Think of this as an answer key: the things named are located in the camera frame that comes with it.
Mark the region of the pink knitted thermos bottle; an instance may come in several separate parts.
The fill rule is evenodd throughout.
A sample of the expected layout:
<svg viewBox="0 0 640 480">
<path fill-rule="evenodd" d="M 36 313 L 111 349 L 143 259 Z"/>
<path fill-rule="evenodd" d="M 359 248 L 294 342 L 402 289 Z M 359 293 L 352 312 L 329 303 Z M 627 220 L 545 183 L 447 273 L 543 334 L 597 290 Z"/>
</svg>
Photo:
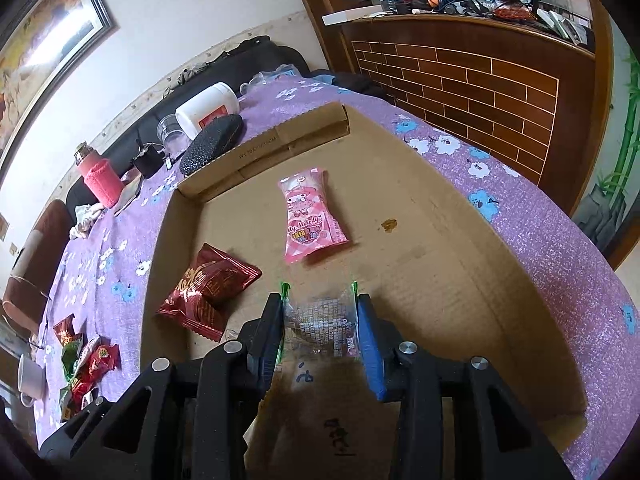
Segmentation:
<svg viewBox="0 0 640 480">
<path fill-rule="evenodd" d="M 114 207 L 125 185 L 116 174 L 111 162 L 86 142 L 78 145 L 74 159 L 77 170 L 89 191 L 105 208 Z"/>
</svg>

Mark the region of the white ceramic mug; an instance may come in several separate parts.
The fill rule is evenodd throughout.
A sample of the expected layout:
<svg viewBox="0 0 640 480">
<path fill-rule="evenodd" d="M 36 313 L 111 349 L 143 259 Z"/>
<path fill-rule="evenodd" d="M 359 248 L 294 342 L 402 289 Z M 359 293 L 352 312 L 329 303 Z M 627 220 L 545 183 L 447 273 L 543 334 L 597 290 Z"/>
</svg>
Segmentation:
<svg viewBox="0 0 640 480">
<path fill-rule="evenodd" d="M 18 361 L 16 380 L 24 408 L 31 408 L 36 401 L 42 400 L 46 395 L 46 372 L 26 354 L 23 354 Z"/>
</svg>

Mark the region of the purple floral tablecloth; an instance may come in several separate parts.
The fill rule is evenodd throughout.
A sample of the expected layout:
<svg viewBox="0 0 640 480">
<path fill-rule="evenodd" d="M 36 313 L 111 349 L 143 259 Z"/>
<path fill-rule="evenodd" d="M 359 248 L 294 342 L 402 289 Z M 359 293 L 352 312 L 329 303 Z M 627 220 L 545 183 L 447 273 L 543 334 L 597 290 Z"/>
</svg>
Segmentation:
<svg viewBox="0 0 640 480">
<path fill-rule="evenodd" d="M 329 102 L 341 102 L 406 141 L 467 198 L 516 255 L 559 324 L 584 382 L 587 425 L 565 451 L 578 479 L 599 479 L 639 416 L 639 308 L 578 226 L 527 180 L 523 169 L 448 127 L 434 127 L 415 107 L 316 80 L 285 76 L 250 90 L 240 101 L 245 134 L 254 138 Z M 181 176 L 160 170 L 122 214 L 102 214 L 84 240 L 69 240 L 39 327 L 37 362 L 48 395 L 36 403 L 36 433 L 60 424 L 65 386 L 61 346 L 53 327 L 72 318 L 89 336 L 112 338 L 124 361 L 101 384 L 116 400 L 139 371 L 143 296 L 160 220 Z"/>
</svg>

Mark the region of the black glasses case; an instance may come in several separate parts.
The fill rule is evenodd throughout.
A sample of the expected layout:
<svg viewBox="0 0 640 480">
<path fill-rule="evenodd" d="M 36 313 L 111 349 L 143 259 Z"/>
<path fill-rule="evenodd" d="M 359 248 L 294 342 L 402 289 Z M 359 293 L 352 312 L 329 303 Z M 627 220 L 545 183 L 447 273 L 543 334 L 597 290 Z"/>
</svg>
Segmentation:
<svg viewBox="0 0 640 480">
<path fill-rule="evenodd" d="M 239 114 L 215 118 L 195 137 L 180 159 L 179 170 L 189 177 L 224 153 L 232 150 L 245 131 Z"/>
</svg>

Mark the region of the pink marshmallow packet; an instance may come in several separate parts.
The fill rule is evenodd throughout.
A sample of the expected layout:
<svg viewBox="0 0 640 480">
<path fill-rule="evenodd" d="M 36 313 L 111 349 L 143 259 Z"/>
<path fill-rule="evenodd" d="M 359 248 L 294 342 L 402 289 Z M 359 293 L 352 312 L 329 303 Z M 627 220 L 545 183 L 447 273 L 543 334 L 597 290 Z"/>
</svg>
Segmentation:
<svg viewBox="0 0 640 480">
<path fill-rule="evenodd" d="M 329 210 L 325 176 L 322 168 L 312 167 L 278 182 L 286 206 L 284 260 L 287 264 L 348 242 Z"/>
</svg>

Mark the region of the brown wooden cabinet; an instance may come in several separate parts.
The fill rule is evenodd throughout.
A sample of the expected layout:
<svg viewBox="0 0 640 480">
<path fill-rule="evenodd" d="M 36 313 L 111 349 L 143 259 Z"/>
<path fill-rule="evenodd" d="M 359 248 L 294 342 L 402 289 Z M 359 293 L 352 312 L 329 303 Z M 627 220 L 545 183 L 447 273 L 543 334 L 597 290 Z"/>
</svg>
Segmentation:
<svg viewBox="0 0 640 480">
<path fill-rule="evenodd" d="M 332 70 L 371 77 L 397 106 L 510 162 L 572 214 L 608 119 L 613 47 L 605 8 L 594 6 L 589 50 L 491 18 L 323 21 L 368 1 L 303 0 Z"/>
</svg>

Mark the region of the red sesame candy packet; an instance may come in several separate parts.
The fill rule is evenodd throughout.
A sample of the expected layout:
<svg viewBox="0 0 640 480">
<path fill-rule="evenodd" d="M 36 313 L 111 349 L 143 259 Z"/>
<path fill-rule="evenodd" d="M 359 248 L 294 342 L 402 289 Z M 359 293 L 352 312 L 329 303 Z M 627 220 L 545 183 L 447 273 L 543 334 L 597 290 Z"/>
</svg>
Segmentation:
<svg viewBox="0 0 640 480">
<path fill-rule="evenodd" d="M 91 381 L 99 382 L 107 372 L 114 370 L 118 360 L 118 344 L 100 344 L 89 358 L 88 375 Z"/>
</svg>

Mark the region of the small green snack packet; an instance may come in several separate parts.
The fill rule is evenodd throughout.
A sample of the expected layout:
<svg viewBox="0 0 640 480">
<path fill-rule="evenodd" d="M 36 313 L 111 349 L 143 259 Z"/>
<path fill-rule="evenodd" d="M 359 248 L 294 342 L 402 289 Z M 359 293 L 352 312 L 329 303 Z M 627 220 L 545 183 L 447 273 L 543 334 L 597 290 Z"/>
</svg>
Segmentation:
<svg viewBox="0 0 640 480">
<path fill-rule="evenodd" d="M 76 363 L 81 355 L 82 348 L 84 348 L 84 340 L 81 336 L 72 338 L 62 348 L 61 361 L 66 382 L 70 382 L 75 375 Z"/>
</svg>

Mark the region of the dark red snack packet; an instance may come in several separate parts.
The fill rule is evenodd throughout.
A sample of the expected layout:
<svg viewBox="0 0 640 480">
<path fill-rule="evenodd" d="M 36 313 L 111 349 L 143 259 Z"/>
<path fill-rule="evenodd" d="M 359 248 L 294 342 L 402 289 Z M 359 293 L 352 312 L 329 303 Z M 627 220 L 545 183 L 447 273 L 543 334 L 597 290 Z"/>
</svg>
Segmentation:
<svg viewBox="0 0 640 480">
<path fill-rule="evenodd" d="M 219 342 L 228 322 L 227 304 L 261 276 L 257 266 L 204 244 L 156 313 Z"/>
<path fill-rule="evenodd" d="M 66 318 L 63 318 L 60 322 L 57 322 L 55 326 L 53 326 L 55 337 L 62 347 L 65 347 L 66 344 L 69 344 L 76 338 L 76 332 L 73 322 L 74 315 L 70 314 L 67 315 Z"/>
</svg>

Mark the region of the clear green candy wrapper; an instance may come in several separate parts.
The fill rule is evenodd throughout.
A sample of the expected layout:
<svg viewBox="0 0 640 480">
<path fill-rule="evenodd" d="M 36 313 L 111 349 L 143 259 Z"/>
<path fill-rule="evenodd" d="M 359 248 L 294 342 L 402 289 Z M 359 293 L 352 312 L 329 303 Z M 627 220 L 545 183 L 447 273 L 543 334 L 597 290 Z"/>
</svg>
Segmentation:
<svg viewBox="0 0 640 480">
<path fill-rule="evenodd" d="M 357 292 L 352 282 L 338 297 L 297 301 L 291 284 L 282 282 L 284 355 L 358 358 Z"/>
</svg>

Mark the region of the framed horse painting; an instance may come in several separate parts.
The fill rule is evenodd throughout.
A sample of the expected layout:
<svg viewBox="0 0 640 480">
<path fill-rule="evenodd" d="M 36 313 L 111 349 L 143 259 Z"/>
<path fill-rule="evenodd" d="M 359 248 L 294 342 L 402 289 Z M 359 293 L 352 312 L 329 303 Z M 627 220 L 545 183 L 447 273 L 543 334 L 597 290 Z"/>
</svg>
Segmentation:
<svg viewBox="0 0 640 480">
<path fill-rule="evenodd" d="M 103 0 L 27 0 L 1 26 L 1 174 L 66 76 L 114 28 Z"/>
</svg>

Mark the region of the cardboard tray box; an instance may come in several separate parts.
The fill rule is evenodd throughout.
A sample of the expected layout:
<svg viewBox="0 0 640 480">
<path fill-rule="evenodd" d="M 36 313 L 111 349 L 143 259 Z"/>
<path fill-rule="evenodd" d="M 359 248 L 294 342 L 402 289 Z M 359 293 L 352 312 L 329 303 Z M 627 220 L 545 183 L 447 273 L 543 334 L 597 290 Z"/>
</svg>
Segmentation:
<svg viewBox="0 0 640 480">
<path fill-rule="evenodd" d="M 284 258 L 280 182 L 318 167 L 347 242 Z M 212 343 L 160 315 L 203 245 L 257 266 L 228 307 L 227 334 L 262 314 L 281 283 L 294 304 L 357 286 L 420 347 L 456 361 L 484 356 L 544 434 L 566 450 L 586 426 L 586 394 L 558 324 L 485 218 L 415 148 L 340 103 L 287 120 L 184 179 L 170 193 L 149 275 L 140 362 L 180 362 Z"/>
</svg>

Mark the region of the brown chair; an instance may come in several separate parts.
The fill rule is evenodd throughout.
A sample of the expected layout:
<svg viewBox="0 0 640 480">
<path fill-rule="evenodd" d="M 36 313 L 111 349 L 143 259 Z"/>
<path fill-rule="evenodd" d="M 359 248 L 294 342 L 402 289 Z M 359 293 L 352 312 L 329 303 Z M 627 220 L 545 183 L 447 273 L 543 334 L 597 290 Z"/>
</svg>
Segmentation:
<svg viewBox="0 0 640 480">
<path fill-rule="evenodd" d="M 52 200 L 29 232 L 10 272 L 2 296 L 3 312 L 31 334 L 38 333 L 72 225 L 65 203 Z"/>
</svg>

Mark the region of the black sofa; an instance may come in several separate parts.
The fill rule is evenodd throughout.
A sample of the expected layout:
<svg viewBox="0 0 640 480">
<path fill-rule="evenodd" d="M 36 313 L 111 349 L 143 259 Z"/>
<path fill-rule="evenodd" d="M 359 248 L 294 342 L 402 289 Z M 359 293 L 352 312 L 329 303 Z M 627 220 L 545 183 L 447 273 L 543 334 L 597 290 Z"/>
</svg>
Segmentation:
<svg viewBox="0 0 640 480">
<path fill-rule="evenodd" d="M 202 90 L 224 82 L 238 96 L 241 84 L 249 82 L 259 72 L 270 72 L 280 65 L 291 64 L 304 76 L 310 69 L 299 52 L 287 46 L 278 46 L 268 36 L 247 39 L 218 58 L 206 62 L 204 67 L 186 82 L 180 82 L 167 96 L 140 116 L 126 128 L 101 155 L 107 158 L 119 177 L 134 164 L 132 160 L 139 153 L 138 141 L 143 144 L 160 142 L 156 128 L 161 119 L 174 114 L 178 106 L 196 96 Z"/>
</svg>

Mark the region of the clear glass jar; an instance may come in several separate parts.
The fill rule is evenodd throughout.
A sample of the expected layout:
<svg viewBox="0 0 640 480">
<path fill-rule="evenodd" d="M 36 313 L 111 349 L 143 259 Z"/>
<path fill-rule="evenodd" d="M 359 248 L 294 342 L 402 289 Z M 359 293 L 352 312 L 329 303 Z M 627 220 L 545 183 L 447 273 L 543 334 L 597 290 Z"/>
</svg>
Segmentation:
<svg viewBox="0 0 640 480">
<path fill-rule="evenodd" d="M 156 134 L 171 160 L 178 159 L 191 144 L 191 139 L 180 127 L 175 114 L 169 114 L 160 120 Z"/>
</svg>

